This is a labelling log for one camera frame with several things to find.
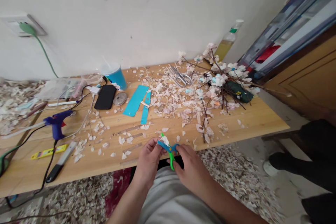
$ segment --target cooking oil bottle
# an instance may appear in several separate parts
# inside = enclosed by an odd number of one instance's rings
[[[244,20],[237,19],[236,23],[231,27],[230,31],[224,35],[222,41],[220,42],[215,52],[215,55],[219,56],[219,61],[222,61],[224,59],[226,54],[231,49],[231,46],[233,45],[233,43],[236,41],[237,31],[239,30],[243,22]]]

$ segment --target power outlet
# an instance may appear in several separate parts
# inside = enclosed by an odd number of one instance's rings
[[[17,36],[19,37],[29,37],[31,36],[28,33],[25,33],[21,30],[19,24],[27,23],[34,27],[36,34],[38,36],[46,35],[46,32],[43,28],[29,15],[18,15],[18,16],[1,16],[0,20]]]

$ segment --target green scissors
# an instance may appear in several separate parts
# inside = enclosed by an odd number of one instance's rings
[[[173,171],[175,171],[174,167],[173,167],[173,161],[176,161],[176,160],[174,158],[173,151],[175,151],[176,155],[179,154],[179,152],[176,150],[176,146],[179,145],[179,144],[176,143],[173,146],[167,146],[167,145],[164,144],[164,142],[161,142],[161,141],[158,141],[158,144],[169,153],[170,167]]]

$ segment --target scissors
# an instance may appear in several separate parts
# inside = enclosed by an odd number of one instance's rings
[[[170,167],[172,170],[174,170],[173,161],[176,161],[176,160],[174,158],[173,151],[175,151],[176,155],[179,154],[179,152],[176,150],[176,146],[179,144],[176,143],[173,146],[167,146],[164,144],[164,142],[158,141],[158,145],[160,145],[162,148],[164,148],[169,153]]]
[[[176,74],[176,77],[175,77],[176,83],[181,88],[184,88],[186,85],[191,85],[192,84],[193,80],[187,74],[180,73],[175,67],[171,66],[170,64],[169,64],[169,66],[172,68],[172,70]]]

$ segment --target blue paper strip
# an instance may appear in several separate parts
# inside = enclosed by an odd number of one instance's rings
[[[138,111],[140,107],[140,102],[144,98],[148,89],[149,87],[142,86],[142,85],[139,85],[137,87],[136,91],[134,92],[133,96],[128,102],[128,105],[125,111],[123,112],[124,115],[131,116],[131,117],[135,116],[135,113]]]
[[[145,99],[145,103],[146,104],[150,104],[150,100],[151,100],[151,90],[146,94],[146,99]],[[147,106],[143,106],[143,111],[142,111],[142,117],[141,117],[141,124],[146,124],[147,122],[147,117],[148,117],[148,107]]]

